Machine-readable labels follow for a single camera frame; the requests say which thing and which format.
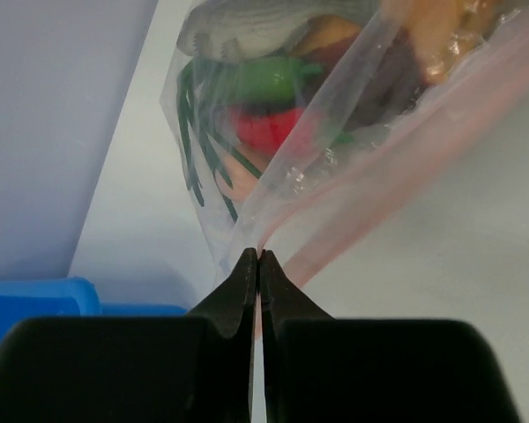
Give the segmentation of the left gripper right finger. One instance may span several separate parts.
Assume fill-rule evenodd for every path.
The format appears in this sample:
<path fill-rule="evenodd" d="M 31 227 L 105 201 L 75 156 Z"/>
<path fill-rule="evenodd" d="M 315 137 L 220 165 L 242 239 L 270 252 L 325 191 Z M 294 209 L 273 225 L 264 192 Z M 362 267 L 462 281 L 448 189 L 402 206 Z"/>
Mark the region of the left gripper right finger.
<path fill-rule="evenodd" d="M 282 326 L 290 321 L 329 321 L 332 316 L 287 277 L 270 250 L 263 251 L 259 259 L 257 290 L 261 305 L 266 418 L 269 422 L 281 422 L 282 401 L 286 398 L 283 366 L 287 364 L 280 349 Z"/>

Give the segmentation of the orange toy food piece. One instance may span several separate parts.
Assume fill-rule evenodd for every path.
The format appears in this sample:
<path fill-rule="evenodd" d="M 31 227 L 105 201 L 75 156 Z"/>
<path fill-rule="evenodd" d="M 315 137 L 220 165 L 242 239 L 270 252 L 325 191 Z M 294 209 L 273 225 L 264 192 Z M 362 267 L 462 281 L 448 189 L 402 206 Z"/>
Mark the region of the orange toy food piece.
<path fill-rule="evenodd" d="M 406 19 L 401 28 L 409 37 L 415 57 L 421 62 L 430 84 L 447 79 L 451 69 L 473 50 L 497 17 L 498 1 L 376 1 L 383 16 L 394 19 L 401 9 Z M 330 48 L 346 52 L 361 33 L 355 24 L 336 15 L 322 15 L 310 21 L 310 29 L 289 55 L 311 58 Z"/>

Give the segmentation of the peach toy food piece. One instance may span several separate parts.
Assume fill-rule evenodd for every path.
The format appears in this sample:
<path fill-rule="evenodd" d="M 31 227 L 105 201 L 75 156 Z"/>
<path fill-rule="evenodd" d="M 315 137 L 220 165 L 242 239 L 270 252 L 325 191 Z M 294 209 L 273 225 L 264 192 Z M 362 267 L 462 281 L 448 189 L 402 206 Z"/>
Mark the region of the peach toy food piece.
<path fill-rule="evenodd" d="M 270 157 L 250 148 L 242 147 L 239 151 L 260 172 L 266 170 L 271 160 Z M 222 169 L 227 172 L 233 187 L 229 187 L 221 174 L 216 171 L 215 180 L 220 192 L 232 201 L 242 203 L 256 187 L 258 178 L 228 152 L 221 154 L 221 160 Z"/>

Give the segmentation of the red toy chili pepper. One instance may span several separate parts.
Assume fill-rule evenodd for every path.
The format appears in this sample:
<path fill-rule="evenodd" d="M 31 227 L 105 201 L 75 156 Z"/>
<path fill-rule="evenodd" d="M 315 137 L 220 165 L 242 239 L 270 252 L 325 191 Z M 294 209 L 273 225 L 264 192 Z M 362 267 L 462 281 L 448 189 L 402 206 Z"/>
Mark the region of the red toy chili pepper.
<path fill-rule="evenodd" d="M 297 107 L 274 112 L 252 113 L 240 107 L 230 107 L 227 117 L 242 144 L 264 155 L 273 156 L 286 141 L 305 108 Z"/>

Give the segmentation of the blue plastic bin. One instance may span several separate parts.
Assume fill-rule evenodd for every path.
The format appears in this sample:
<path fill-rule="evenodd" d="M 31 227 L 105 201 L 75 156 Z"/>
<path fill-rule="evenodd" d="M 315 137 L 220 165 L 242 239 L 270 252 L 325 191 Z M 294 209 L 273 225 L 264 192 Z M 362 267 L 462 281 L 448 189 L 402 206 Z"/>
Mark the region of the blue plastic bin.
<path fill-rule="evenodd" d="M 34 315 L 180 316 L 168 304 L 107 303 L 84 278 L 0 281 L 0 320 Z"/>

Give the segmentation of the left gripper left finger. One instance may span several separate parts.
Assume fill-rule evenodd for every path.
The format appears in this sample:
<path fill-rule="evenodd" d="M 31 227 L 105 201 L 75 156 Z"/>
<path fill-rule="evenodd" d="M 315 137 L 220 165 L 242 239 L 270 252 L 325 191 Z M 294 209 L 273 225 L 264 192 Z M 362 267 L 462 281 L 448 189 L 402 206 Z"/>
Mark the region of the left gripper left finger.
<path fill-rule="evenodd" d="M 250 422 L 258 255 L 245 249 L 230 275 L 189 313 L 205 325 L 189 422 Z"/>

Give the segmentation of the clear zip top bag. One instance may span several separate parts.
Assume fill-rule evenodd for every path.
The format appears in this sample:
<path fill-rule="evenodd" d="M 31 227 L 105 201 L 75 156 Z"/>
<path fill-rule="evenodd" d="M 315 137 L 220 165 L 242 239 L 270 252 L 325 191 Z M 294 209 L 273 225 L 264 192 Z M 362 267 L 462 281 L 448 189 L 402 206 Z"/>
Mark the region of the clear zip top bag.
<path fill-rule="evenodd" d="M 282 48 L 239 63 L 175 43 L 160 104 L 179 144 L 177 77 L 191 60 L 221 70 L 197 94 L 233 146 L 230 107 L 305 112 L 241 203 L 195 152 L 205 206 L 190 191 L 219 286 L 241 252 L 274 251 L 299 287 L 331 287 L 346 312 L 459 316 L 529 331 L 529 1 L 498 1 L 481 43 L 430 84 L 401 28 L 376 13 L 346 52 Z M 232 102 L 227 72 L 288 56 L 324 68 L 293 100 Z"/>

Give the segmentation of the green toy scallion strands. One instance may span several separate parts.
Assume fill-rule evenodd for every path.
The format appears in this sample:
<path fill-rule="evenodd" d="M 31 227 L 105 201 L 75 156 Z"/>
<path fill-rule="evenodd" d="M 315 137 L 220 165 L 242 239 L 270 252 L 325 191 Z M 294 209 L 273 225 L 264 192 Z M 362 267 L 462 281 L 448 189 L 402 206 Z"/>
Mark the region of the green toy scallion strands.
<path fill-rule="evenodd" d="M 215 76 L 221 67 L 211 68 L 208 63 L 196 60 L 189 61 L 180 71 L 176 83 L 176 108 L 178 119 L 179 138 L 185 158 L 187 190 L 191 191 L 197 204 L 205 206 L 203 189 L 205 184 L 201 181 L 200 166 L 196 163 L 195 152 L 200 151 L 204 165 L 211 172 L 213 178 L 221 177 L 229 188 L 233 188 L 232 173 L 226 170 L 224 160 L 219 156 L 216 148 L 222 147 L 226 153 L 237 160 L 242 169 L 251 176 L 260 178 L 262 171 L 255 164 L 250 163 L 246 154 L 231 145 L 217 129 L 217 124 L 210 117 L 212 103 L 203 100 L 197 94 L 200 88 L 210 86 L 210 77 Z"/>

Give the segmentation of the grey toy fish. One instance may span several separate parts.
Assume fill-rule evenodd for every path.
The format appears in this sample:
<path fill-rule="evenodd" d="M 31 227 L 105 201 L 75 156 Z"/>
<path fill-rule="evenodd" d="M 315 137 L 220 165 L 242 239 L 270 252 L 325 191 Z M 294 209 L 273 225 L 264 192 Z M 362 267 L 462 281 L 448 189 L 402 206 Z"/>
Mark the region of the grey toy fish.
<path fill-rule="evenodd" d="M 186 56 L 224 63 L 252 60 L 291 48 L 325 15 L 364 26 L 377 1 L 204 1 L 183 22 L 176 47 Z"/>

